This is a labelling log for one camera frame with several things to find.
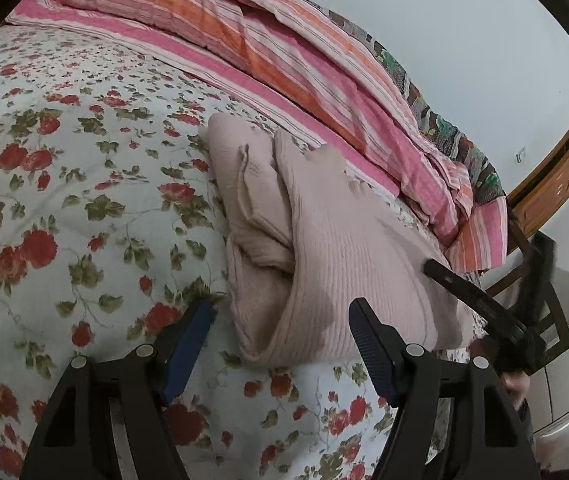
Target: bed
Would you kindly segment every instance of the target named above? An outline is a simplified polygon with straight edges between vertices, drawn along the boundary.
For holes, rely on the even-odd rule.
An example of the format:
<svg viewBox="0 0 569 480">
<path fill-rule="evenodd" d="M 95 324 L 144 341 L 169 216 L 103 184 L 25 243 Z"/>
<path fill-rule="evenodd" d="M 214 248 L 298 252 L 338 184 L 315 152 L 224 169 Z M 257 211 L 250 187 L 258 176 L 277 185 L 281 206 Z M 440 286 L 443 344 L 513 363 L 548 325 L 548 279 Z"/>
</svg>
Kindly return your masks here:
<svg viewBox="0 0 569 480">
<path fill-rule="evenodd" d="M 227 112 L 268 132 L 287 129 L 302 151 L 334 143 L 351 176 L 443 250 L 394 179 L 279 92 L 157 28 L 54 0 L 25 0 L 8 20 L 16 25 L 0 28 L 0 477 L 20 475 L 75 355 L 120 358 L 201 295 L 218 317 L 187 390 L 165 412 L 191 478 L 371 475 L 394 410 L 362 362 L 243 363 L 202 126 Z M 430 457 L 446 403 L 440 414 Z"/>
</svg>

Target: wooden drawer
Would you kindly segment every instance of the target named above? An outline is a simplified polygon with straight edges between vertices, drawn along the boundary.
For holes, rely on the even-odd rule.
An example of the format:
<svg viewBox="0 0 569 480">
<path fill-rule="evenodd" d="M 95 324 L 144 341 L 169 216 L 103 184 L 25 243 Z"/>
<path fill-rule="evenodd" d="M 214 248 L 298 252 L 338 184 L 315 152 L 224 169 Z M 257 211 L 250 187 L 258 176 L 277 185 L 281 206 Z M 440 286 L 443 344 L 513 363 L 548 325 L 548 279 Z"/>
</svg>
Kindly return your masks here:
<svg viewBox="0 0 569 480">
<path fill-rule="evenodd" d="M 569 131 L 551 153 L 507 197 L 518 224 L 529 238 L 569 198 Z M 509 240 L 508 252 L 516 247 Z"/>
</svg>

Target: bedsheet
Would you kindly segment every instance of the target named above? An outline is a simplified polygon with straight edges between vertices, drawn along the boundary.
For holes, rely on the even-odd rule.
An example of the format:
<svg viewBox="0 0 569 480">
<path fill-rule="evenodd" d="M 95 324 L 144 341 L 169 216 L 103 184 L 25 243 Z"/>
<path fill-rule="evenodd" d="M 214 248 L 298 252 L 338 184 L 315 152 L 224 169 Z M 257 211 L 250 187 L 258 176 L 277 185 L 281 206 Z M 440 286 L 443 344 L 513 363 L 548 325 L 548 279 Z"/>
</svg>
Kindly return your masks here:
<svg viewBox="0 0 569 480">
<path fill-rule="evenodd" d="M 191 478 L 372 473 L 394 410 L 361 362 L 269 370 L 242 362 L 228 309 L 226 220 L 198 129 L 216 111 L 268 132 L 278 126 L 116 43 L 0 28 L 1 478 L 19 476 L 71 358 L 119 358 L 199 295 L 218 317 L 184 395 L 165 412 Z M 437 245 L 407 206 L 386 198 Z M 431 455 L 446 414 L 443 406 Z"/>
<path fill-rule="evenodd" d="M 364 45 L 305 0 L 59 1 L 206 46 L 293 99 L 397 179 L 408 203 L 450 247 L 454 269 L 503 263 L 504 198 L 473 207 L 465 165 L 420 134 L 407 102 L 415 104 L 415 96 L 403 96 Z"/>
</svg>

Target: round metal bolt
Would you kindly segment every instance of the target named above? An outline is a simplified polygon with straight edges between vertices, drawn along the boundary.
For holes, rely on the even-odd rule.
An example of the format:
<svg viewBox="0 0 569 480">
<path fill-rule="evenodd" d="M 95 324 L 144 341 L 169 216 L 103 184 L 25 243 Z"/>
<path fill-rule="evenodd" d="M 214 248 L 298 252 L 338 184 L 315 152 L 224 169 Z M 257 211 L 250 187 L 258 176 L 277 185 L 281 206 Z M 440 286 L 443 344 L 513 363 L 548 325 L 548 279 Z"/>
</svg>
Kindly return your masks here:
<svg viewBox="0 0 569 480">
<path fill-rule="evenodd" d="M 425 349 L 420 345 L 417 345 L 415 343 L 407 345 L 407 354 L 413 355 L 414 357 L 420 357 L 423 353 L 425 353 Z"/>
<path fill-rule="evenodd" d="M 476 365 L 481 370 L 485 370 L 489 368 L 489 361 L 487 361 L 484 357 L 478 356 L 473 358 L 473 364 Z"/>
<path fill-rule="evenodd" d="M 85 364 L 87 364 L 87 358 L 84 355 L 79 355 L 74 357 L 71 361 L 71 368 L 77 370 L 78 368 L 84 367 Z"/>
<path fill-rule="evenodd" d="M 140 345 L 138 348 L 135 349 L 136 354 L 138 357 L 149 357 L 153 354 L 153 346 L 151 345 Z"/>
</svg>

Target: striped blanket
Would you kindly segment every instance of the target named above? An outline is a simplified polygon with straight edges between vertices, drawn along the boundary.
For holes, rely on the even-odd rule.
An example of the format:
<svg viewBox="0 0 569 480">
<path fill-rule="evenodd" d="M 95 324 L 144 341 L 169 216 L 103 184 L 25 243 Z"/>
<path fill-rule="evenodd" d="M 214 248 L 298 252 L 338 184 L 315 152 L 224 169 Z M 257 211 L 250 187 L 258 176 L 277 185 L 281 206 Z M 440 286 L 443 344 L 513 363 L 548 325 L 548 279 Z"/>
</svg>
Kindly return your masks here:
<svg viewBox="0 0 569 480">
<path fill-rule="evenodd" d="M 58 0 L 168 30 L 266 83 L 394 179 L 458 271 L 503 263 L 506 204 L 426 139 L 369 50 L 305 0 Z"/>
</svg>

